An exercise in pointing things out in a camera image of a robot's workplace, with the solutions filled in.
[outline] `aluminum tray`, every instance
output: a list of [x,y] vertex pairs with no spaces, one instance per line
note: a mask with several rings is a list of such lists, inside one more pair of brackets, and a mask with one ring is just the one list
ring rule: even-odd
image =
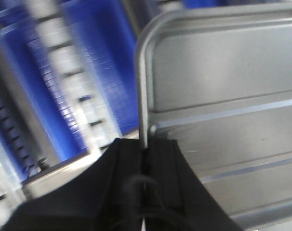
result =
[[143,147],[178,140],[245,229],[292,220],[292,3],[162,15],[136,67]]

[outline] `plastic bin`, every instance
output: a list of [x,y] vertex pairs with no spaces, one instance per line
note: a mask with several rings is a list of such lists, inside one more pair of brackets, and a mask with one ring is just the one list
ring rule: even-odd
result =
[[224,0],[182,0],[182,1],[187,8],[202,8],[225,5]]
[[136,129],[135,38],[121,2],[70,0],[61,7],[87,68],[122,134]]
[[78,129],[69,125],[72,117],[67,116],[69,111],[65,113],[69,109],[57,84],[50,89],[46,85],[54,77],[33,22],[25,18],[1,29],[0,44],[59,159],[64,161],[85,151]]

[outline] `blue storage bin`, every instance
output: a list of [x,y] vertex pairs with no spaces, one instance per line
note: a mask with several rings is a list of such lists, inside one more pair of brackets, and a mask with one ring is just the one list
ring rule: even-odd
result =
[[15,156],[15,153],[9,147],[9,145],[8,145],[6,139],[1,131],[1,128],[0,128],[0,144],[1,144],[1,147],[3,148],[4,152],[6,153],[6,156],[10,160],[10,165],[13,167],[13,169],[11,169],[11,168],[8,168],[6,165],[7,171],[14,172],[18,176],[18,178],[21,182],[26,180],[27,173],[23,169],[23,167],[20,165],[19,161],[17,160],[17,158]]
[[27,13],[23,5],[17,4],[14,7],[7,8],[7,5],[0,1],[0,24],[3,26],[11,25],[25,17],[27,17]]
[[3,96],[5,92],[0,89],[0,140],[6,147],[7,154],[15,163],[15,171],[21,176],[31,176],[37,173],[37,160],[25,144],[25,139],[19,126],[8,108]]
[[61,161],[86,150],[29,18],[0,30],[0,44]]
[[202,8],[224,5],[222,0],[182,0],[187,8]]
[[21,0],[0,0],[0,12],[22,6]]
[[75,41],[123,134],[138,126],[135,38],[119,0],[61,4]]

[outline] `metal tray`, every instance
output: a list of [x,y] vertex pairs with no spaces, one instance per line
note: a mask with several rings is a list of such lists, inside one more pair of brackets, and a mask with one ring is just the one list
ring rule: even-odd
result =
[[178,140],[245,229],[292,220],[292,3],[162,15],[136,67],[144,148]]

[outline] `blue container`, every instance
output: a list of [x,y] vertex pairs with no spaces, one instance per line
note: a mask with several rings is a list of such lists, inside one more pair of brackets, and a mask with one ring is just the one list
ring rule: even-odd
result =
[[14,168],[11,169],[7,166],[7,163],[5,163],[6,166],[4,166],[4,168],[6,168],[6,170],[8,172],[14,172],[17,174],[19,180],[22,182],[24,180],[26,180],[27,178],[27,173],[26,171],[23,169],[23,167],[20,165],[19,161],[17,160],[15,153],[12,151],[12,149],[9,147],[8,142],[6,141],[6,139],[4,138],[4,135],[2,133],[2,130],[0,128],[0,144],[4,150],[4,152],[6,153],[7,157],[10,160],[10,165]]
[[61,4],[75,41],[123,134],[138,127],[135,38],[119,0]]
[[23,174],[32,176],[37,174],[38,160],[33,155],[30,147],[26,144],[25,138],[19,128],[15,115],[8,107],[3,98],[6,92],[0,88],[0,139],[3,139],[3,146],[10,151],[8,156],[14,157]]
[[6,8],[6,4],[0,1],[0,24],[3,26],[11,25],[27,17],[24,5],[16,5]]
[[225,5],[224,0],[182,0],[187,8],[203,8]]
[[85,151],[57,83],[47,87],[54,76],[33,22],[25,18],[1,29],[0,44],[59,159],[64,161]]
[[0,12],[22,6],[21,0],[0,0]]

